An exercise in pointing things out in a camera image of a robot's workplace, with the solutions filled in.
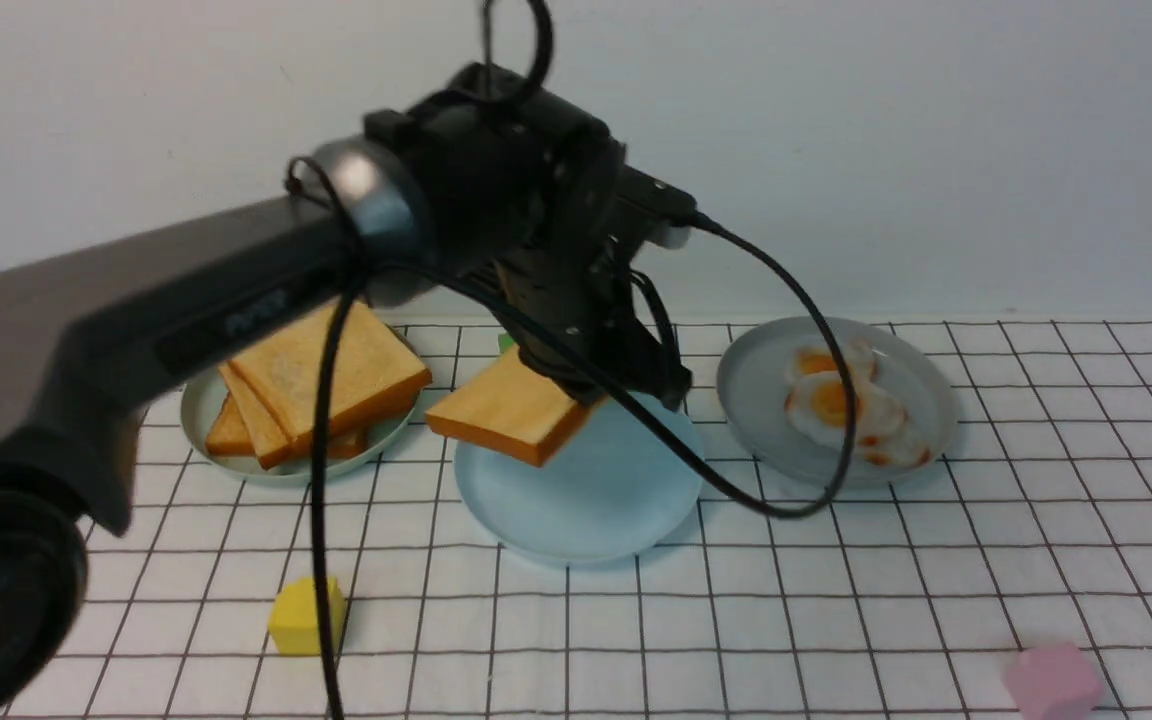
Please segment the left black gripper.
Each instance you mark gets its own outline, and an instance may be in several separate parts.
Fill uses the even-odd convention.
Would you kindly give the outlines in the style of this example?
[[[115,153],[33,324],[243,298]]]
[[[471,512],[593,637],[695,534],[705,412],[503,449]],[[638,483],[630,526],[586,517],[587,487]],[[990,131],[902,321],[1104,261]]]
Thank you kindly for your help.
[[[658,331],[666,329],[662,301],[649,279],[632,270],[643,245],[608,234],[594,242],[588,263],[575,265],[554,251],[521,247],[497,259],[495,291],[621,387],[679,411],[692,373],[682,363],[676,338],[654,336],[634,306],[634,293],[643,291]]]

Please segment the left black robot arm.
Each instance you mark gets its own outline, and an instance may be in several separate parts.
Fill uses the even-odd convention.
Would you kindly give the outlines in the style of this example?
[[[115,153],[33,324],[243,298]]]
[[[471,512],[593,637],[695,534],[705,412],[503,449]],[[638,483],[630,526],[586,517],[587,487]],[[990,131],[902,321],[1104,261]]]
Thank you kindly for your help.
[[[291,167],[306,188],[288,173],[274,199],[0,272],[0,707],[77,619],[77,521],[131,524],[143,410],[343,288],[399,306],[453,279],[582,404],[589,366],[685,396],[628,264],[680,247],[698,205],[628,167],[602,120],[473,63]]]

